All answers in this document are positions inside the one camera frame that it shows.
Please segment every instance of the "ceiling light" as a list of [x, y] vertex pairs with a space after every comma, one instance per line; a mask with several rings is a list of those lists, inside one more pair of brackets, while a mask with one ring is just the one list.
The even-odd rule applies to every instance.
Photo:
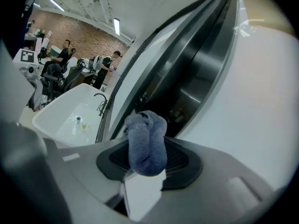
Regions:
[[34, 6], [37, 6], [37, 7], [41, 7], [41, 5], [38, 5], [38, 4], [36, 4], [36, 3], [33, 3], [33, 5], [34, 5]]
[[114, 18], [113, 22], [114, 22], [114, 28], [115, 28], [116, 34], [120, 35], [121, 34], [121, 31], [120, 31], [121, 21], [117, 18]]
[[64, 9], [61, 6], [59, 6], [54, 0], [50, 0], [50, 2], [53, 3], [56, 7], [58, 7], [61, 11], [64, 12]]

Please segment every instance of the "ceiling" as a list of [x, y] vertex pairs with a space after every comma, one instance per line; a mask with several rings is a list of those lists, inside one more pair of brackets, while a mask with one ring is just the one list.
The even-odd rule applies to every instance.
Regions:
[[[141, 32], [143, 20], [149, 12], [164, 0], [54, 0], [65, 12], [50, 0], [35, 0], [41, 10], [60, 13], [90, 23], [127, 44]], [[114, 32], [113, 18], [121, 20], [121, 35]]]

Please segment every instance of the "brick wall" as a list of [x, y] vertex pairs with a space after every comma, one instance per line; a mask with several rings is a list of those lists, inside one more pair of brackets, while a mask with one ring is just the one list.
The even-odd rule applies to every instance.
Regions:
[[[29, 21], [31, 20], [35, 20], [35, 24], [29, 32], [32, 32], [35, 27], [45, 30], [46, 35], [48, 31], [52, 31], [48, 48], [55, 45], [62, 49], [65, 39], [70, 40], [70, 47], [76, 48], [74, 55], [76, 58], [92, 58], [97, 55], [108, 56], [116, 50], [125, 55], [129, 49], [114, 36], [90, 24], [60, 14], [44, 12], [34, 8]], [[113, 66], [117, 67], [120, 60], [121, 58], [113, 62]], [[107, 75], [106, 83], [111, 76], [112, 73]]]

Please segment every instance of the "white sink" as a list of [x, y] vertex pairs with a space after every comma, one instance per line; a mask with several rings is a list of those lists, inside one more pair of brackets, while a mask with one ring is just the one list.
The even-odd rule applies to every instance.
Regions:
[[[43, 108], [32, 120], [40, 135], [56, 141], [61, 147], [78, 147], [94, 144], [102, 117], [97, 111], [104, 97], [87, 84], [81, 84], [56, 98]], [[82, 122], [87, 128], [82, 129]]]

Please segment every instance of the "black faucet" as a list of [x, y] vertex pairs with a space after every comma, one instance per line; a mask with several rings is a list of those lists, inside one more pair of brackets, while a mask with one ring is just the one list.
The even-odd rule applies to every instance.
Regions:
[[102, 114], [104, 113], [104, 112], [103, 112], [103, 111], [104, 111], [104, 108], [105, 108], [105, 106], [106, 106], [106, 104], [107, 104], [108, 101], [107, 101], [106, 96], [104, 96], [102, 93], [96, 93], [96, 94], [94, 94], [94, 96], [97, 96], [97, 95], [101, 95], [101, 96], [104, 97], [104, 99], [105, 99], [105, 101], [102, 101], [102, 102], [100, 103], [99, 107], [97, 108], [97, 110], [100, 111], [99, 116], [102, 116]]

